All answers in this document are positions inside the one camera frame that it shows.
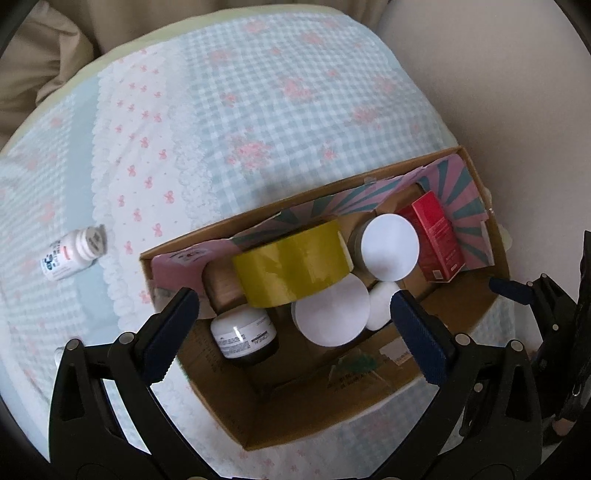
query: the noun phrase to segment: yellow tape roll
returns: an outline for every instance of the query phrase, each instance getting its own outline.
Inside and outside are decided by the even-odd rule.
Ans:
[[[318,293],[353,270],[336,220],[237,255],[232,261],[248,303],[259,309]]]

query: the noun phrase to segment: bedsheet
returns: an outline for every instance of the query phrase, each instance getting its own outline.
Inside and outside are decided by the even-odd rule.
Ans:
[[[249,15],[146,46],[79,82],[0,157],[0,391],[46,456],[56,349],[137,330],[153,313],[138,254],[192,229],[331,181],[456,145],[368,29],[345,15]],[[53,240],[105,226],[107,254],[51,283]],[[473,335],[513,336],[495,302]],[[144,447],[107,389],[129,441]],[[178,363],[154,392],[225,476],[365,476],[434,390],[417,380],[371,412],[285,446],[244,452],[193,394]]]

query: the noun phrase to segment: red box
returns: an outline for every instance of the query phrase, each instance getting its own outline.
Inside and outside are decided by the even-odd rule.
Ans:
[[[417,231],[420,245],[418,266],[427,281],[449,282],[465,262],[452,224],[435,194],[427,192],[397,213]]]

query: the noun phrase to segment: cardboard box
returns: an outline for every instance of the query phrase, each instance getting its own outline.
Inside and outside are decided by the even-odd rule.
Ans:
[[[407,173],[454,153],[466,163],[482,196],[482,182],[467,152],[462,147],[451,148],[337,181],[188,233],[143,253],[145,276],[148,281],[152,279],[151,259],[156,255],[211,239],[228,238],[282,209],[361,186],[367,178],[380,180]],[[489,212],[486,228],[495,259],[493,267],[460,273],[452,282],[442,285],[427,284],[420,270],[415,269],[403,282],[419,290],[413,293],[424,297],[421,302],[424,308],[438,315],[453,333],[470,332],[494,302],[496,295],[488,289],[489,276],[509,276],[491,205],[486,199],[484,202]],[[398,201],[382,207],[396,209]],[[350,222],[347,227],[350,230],[358,220],[339,219]],[[371,282],[371,278],[366,279],[366,284],[371,286]],[[388,356],[392,350],[388,345],[399,338],[393,325],[377,332],[365,332],[350,345],[325,349],[311,344],[297,332],[289,306],[273,309],[269,314],[278,331],[280,350],[255,367],[237,368],[226,361],[209,332],[207,320],[196,321],[178,354],[196,395],[246,450],[287,443],[350,419],[386,399],[419,374],[412,359],[401,361],[398,354],[395,359]]]
[[[449,282],[465,265],[462,250],[437,197],[427,192],[400,209],[417,231],[420,244],[418,266],[427,281]]]

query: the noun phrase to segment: open cardboard box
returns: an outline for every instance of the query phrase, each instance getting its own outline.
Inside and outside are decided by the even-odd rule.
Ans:
[[[144,273],[152,280],[151,260],[156,255],[228,238],[285,208],[363,185],[366,179],[404,174],[454,153],[465,162],[489,212],[486,230],[495,265],[460,273],[451,283],[443,285],[427,284],[416,268],[402,286],[422,299],[423,307],[441,318],[452,333],[470,332],[496,299],[488,289],[488,278],[492,275],[508,278],[509,271],[492,206],[482,195],[482,182],[462,147],[337,181],[189,233],[143,253]],[[416,195],[412,188],[403,190],[380,205],[377,213],[394,211],[413,201]],[[339,218],[345,237],[367,214],[354,215]],[[231,270],[227,260],[219,268]],[[353,273],[371,286],[372,278]],[[220,300],[223,306],[218,309],[226,310],[235,306],[232,302],[243,302],[240,295],[231,293],[232,284],[230,280],[218,285],[222,292],[225,288],[230,292],[227,299]],[[277,328],[280,349],[259,365],[243,369],[229,363],[210,334],[208,320],[196,321],[178,353],[195,393],[226,432],[246,450],[287,443],[347,420],[386,399],[420,373],[412,359],[395,361],[390,358],[392,355],[381,353],[399,337],[392,324],[375,333],[364,332],[346,346],[329,349],[313,345],[297,331],[289,305],[271,309],[269,315]]]

